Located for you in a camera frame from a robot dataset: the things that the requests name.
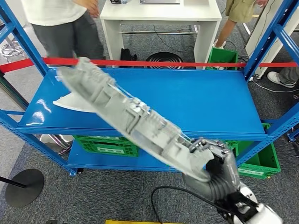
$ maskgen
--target green plastic crate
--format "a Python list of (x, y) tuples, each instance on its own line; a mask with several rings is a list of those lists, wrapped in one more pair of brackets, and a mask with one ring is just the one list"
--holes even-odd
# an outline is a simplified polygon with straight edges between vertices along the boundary
[[(236, 156), (239, 155), (253, 141), (241, 141), (234, 150)], [(273, 143), (271, 143), (254, 157), (242, 164), (238, 168), (240, 175), (250, 176), (258, 179), (266, 179), (273, 174), (280, 172), (276, 152)]]
[(82, 136), (74, 138), (89, 153), (138, 156), (139, 148), (125, 137)]
[[(212, 48), (210, 56), (208, 60), (208, 63), (237, 63), (238, 62), (238, 52)], [(207, 67), (208, 70), (218, 70), (214, 67)], [(236, 70), (236, 67), (230, 67), (225, 70)]]
[(233, 140), (223, 140), (226, 145), (230, 150), (236, 148), (240, 141), (233, 141)]

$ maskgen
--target person's leg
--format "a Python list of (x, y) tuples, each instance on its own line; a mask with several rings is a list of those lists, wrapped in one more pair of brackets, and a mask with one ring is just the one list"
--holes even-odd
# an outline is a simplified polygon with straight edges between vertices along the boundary
[(255, 0), (227, 0), (225, 15), (229, 18), (222, 28), (215, 47), (223, 47), (238, 22), (249, 22), (253, 15)]
[(282, 83), (296, 83), (299, 79), (299, 68), (284, 68), (279, 73), (278, 77)]
[(214, 45), (217, 48), (220, 48), (222, 47), (224, 43), (224, 41), (226, 41), (233, 30), (233, 28), (235, 28), (236, 22), (232, 21), (228, 19), (225, 25), (223, 26), (223, 28), (222, 28), (221, 32), (220, 33), (218, 40), (217, 41), (217, 43)]
[(74, 57), (74, 31), (72, 23), (57, 26), (32, 24), (32, 26), (48, 57)]
[(299, 79), (299, 68), (283, 68), (279, 73), (270, 71), (267, 78), (273, 83), (293, 88)]
[(103, 59), (103, 47), (97, 34), (96, 23), (85, 12), (73, 22), (75, 29), (75, 51), (78, 57)]

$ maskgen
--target blue metal shelf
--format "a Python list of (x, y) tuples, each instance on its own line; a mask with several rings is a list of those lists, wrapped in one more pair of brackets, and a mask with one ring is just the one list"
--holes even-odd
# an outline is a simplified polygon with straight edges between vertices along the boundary
[(296, 138), (299, 136), (299, 128), (294, 130), (291, 133), (287, 134), (290, 142), (296, 141)]
[[(140, 98), (190, 137), (223, 140), (254, 140), (236, 158), (238, 166), (299, 123), (299, 103), (264, 131), (246, 84), (260, 61), (279, 38), (299, 64), (299, 48), (283, 27), (298, 6), (298, 0), (284, 0), (259, 41), (244, 71), (213, 70), (149, 70), (104, 69), (128, 92)], [(53, 104), (69, 91), (56, 79), (56, 70), (49, 69), (26, 32), (7, 5), (0, 0), (0, 16), (8, 33), (14, 37), (44, 76), (38, 91), (20, 123), (8, 114), (20, 112), (0, 110), (0, 124), (30, 144), (49, 159), (76, 175), (77, 168), (171, 171), (140, 150), (138, 158), (85, 153), (76, 142), (69, 160), (65, 161), (32, 134), (77, 134), (119, 136), (119, 133), (94, 113), (60, 108)]]
[(139, 150), (138, 157), (87, 153), (76, 141), (72, 144), (67, 166), (90, 169), (176, 171), (141, 149)]
[[(190, 136), (232, 140), (266, 137), (241, 72), (104, 69), (125, 90), (178, 125)], [(49, 72), (18, 124), (23, 133), (119, 136), (95, 113), (56, 106), (69, 93)]]

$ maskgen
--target white sneaker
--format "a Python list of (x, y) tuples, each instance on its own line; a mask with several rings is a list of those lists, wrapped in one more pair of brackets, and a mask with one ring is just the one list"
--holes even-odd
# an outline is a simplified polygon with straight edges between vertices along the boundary
[[(214, 44), (213, 44), (213, 47), (214, 47), (214, 48), (217, 48), (217, 47), (215, 47), (217, 41), (218, 41), (218, 39), (217, 39), (217, 40), (215, 40), (215, 42), (214, 42)], [(224, 46), (225, 46), (226, 44), (227, 44), (227, 41), (224, 41), (224, 42), (222, 44), (222, 46), (221, 46), (221, 47), (218, 47), (218, 49), (224, 49)]]
[(278, 72), (274, 72), (274, 71), (270, 71), (267, 74), (267, 78), (270, 80), (273, 83), (276, 83), (279, 85), (283, 85), (287, 88), (293, 88), (296, 85), (297, 82), (294, 83), (290, 83), (290, 84), (286, 84), (286, 83), (282, 83), (280, 81), (280, 79), (278, 77)]

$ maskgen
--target person's hand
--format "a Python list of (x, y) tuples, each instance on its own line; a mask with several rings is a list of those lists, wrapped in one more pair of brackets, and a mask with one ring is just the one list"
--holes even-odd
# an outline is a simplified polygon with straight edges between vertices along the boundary
[(265, 5), (267, 4), (268, 0), (256, 0), (256, 2), (257, 2), (260, 7), (265, 7)]
[(98, 17), (100, 10), (97, 0), (72, 0), (73, 2), (87, 8), (92, 17)]

